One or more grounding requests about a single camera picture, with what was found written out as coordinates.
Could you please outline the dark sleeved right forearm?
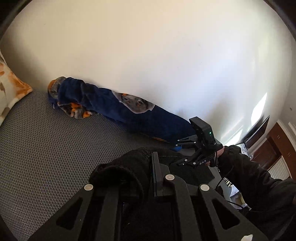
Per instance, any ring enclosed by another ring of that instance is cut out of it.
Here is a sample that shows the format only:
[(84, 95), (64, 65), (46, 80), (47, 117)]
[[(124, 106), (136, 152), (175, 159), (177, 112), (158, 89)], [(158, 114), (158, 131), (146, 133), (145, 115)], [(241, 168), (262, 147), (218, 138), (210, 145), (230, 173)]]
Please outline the dark sleeved right forearm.
[(242, 193), (252, 210), (295, 211), (295, 180), (272, 178), (266, 169), (242, 154), (238, 146), (225, 146), (217, 167)]

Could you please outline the person's right hand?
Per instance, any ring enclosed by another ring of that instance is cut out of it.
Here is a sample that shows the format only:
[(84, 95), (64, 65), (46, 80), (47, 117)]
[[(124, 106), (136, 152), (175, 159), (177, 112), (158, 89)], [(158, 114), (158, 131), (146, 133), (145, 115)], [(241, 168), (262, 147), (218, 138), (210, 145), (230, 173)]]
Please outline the person's right hand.
[(222, 149), (215, 152), (214, 158), (211, 159), (210, 161), (208, 161), (206, 163), (206, 166), (217, 167), (218, 166), (218, 158), (224, 153), (224, 149), (225, 149), (225, 147), (223, 146)]

